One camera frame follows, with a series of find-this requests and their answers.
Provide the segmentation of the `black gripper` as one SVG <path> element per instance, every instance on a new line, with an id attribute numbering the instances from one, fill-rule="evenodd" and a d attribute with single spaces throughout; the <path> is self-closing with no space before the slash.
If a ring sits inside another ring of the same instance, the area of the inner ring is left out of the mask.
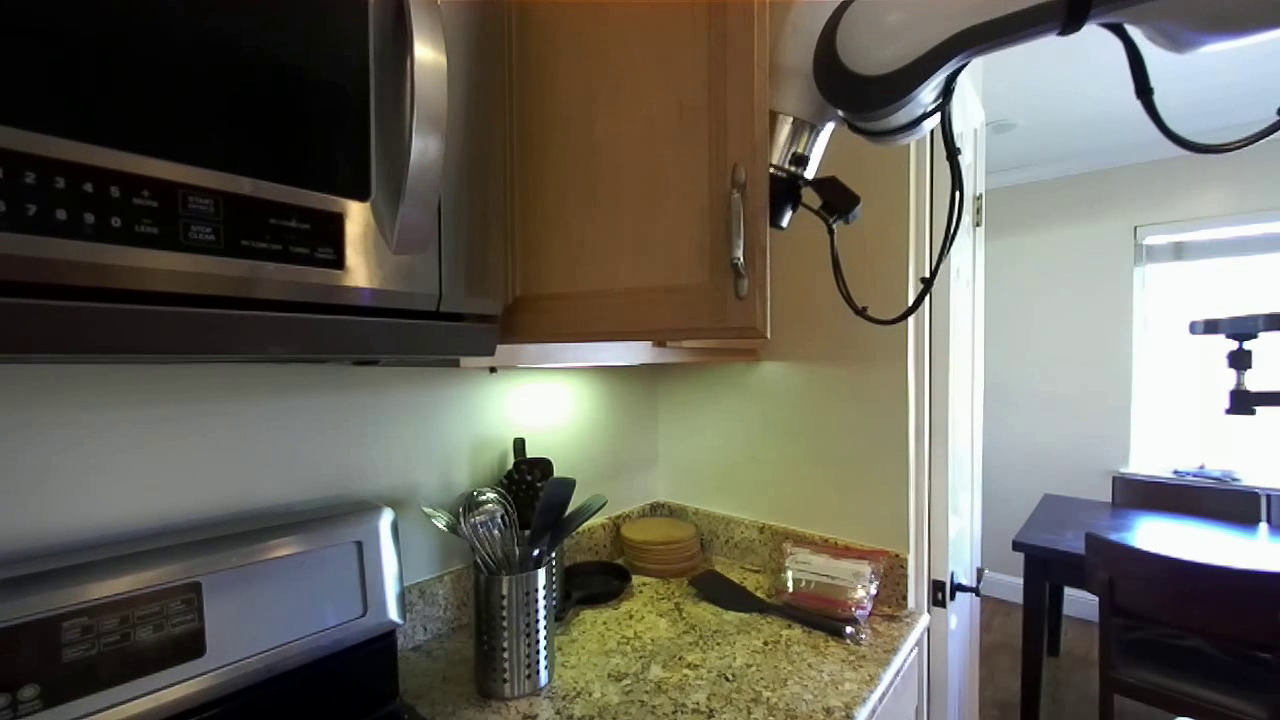
<path id="1" fill-rule="evenodd" d="M 801 212 L 823 224 L 846 224 L 859 212 L 859 196 L 834 174 L 767 170 L 767 224 L 786 231 Z"/>

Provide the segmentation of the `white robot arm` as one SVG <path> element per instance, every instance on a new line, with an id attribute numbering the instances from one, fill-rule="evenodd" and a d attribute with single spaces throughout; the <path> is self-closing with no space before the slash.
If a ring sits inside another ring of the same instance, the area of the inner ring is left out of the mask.
<path id="1" fill-rule="evenodd" d="M 1280 130 L 1275 119 L 1234 141 L 1174 130 L 1135 47 L 1135 35 L 1168 52 L 1275 35 L 1280 0 L 795 0 L 773 47 L 767 224 L 792 224 L 834 127 L 917 141 L 973 60 L 1080 29 L 1123 42 L 1135 98 L 1168 145 L 1221 157 Z"/>

